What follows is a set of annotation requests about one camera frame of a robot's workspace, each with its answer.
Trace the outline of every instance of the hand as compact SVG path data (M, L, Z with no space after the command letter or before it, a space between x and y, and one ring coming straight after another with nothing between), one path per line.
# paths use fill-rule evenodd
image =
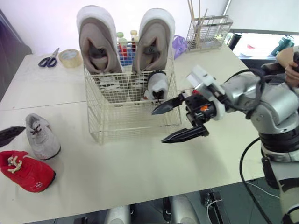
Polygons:
M298 65L295 62L289 62L288 66L285 68L285 82L290 84L292 87L298 87L299 85L299 73L294 71L293 67Z
M298 87L299 86L299 81L296 79L293 79L289 76L285 76L285 82L291 85L291 87Z

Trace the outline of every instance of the blue scissors handle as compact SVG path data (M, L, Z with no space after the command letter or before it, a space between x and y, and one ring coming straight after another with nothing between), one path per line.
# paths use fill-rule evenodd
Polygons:
M46 58L44 58L43 60L41 60L40 62L39 62L39 64L38 64L38 66L39 67L42 67L42 68L44 68L44 67L48 67L48 68L51 68L51 67L54 67L55 65L56 65L56 63L57 63L57 60L56 60L56 58L50 58L50 57L46 57Z

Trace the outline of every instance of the metal pencil holder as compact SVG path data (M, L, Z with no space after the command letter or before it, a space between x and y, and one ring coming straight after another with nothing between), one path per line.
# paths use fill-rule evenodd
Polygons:
M233 21L227 16L205 16L191 21L186 41L190 51L221 48Z

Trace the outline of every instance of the white wall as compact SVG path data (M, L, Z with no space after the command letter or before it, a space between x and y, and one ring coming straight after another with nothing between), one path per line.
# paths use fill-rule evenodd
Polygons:
M201 0L201 14L220 15L227 0ZM198 1L193 0L195 16ZM176 34L186 37L190 24L187 0L0 0L0 9L33 53L51 53L57 47L79 49L76 14L86 5L98 5L112 15L116 30L130 37L139 30L144 13L153 7L168 10L176 21Z
M299 0L232 0L232 29L299 32Z

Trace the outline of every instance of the wire basket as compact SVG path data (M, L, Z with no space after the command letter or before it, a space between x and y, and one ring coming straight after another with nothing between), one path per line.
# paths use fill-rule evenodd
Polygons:
M221 48L233 21L227 16L206 16L190 23L187 43L189 50Z
M87 98L88 125L91 136L100 144L106 141L113 141L120 138L136 138L143 136L159 135L161 139L166 135L177 131L181 125L179 108L161 114L151 115L153 109L160 103L158 100L131 101L134 92L130 92L133 83L130 82L132 66L124 66L123 73L109 73L91 75L85 68L85 85ZM177 87L173 71L172 56L168 58L166 69L169 83L167 99L177 96ZM152 71L143 72L148 77ZM100 90L99 78L114 77L126 78L124 88L128 94L117 98L117 96L104 93ZM114 98L118 103L111 103Z

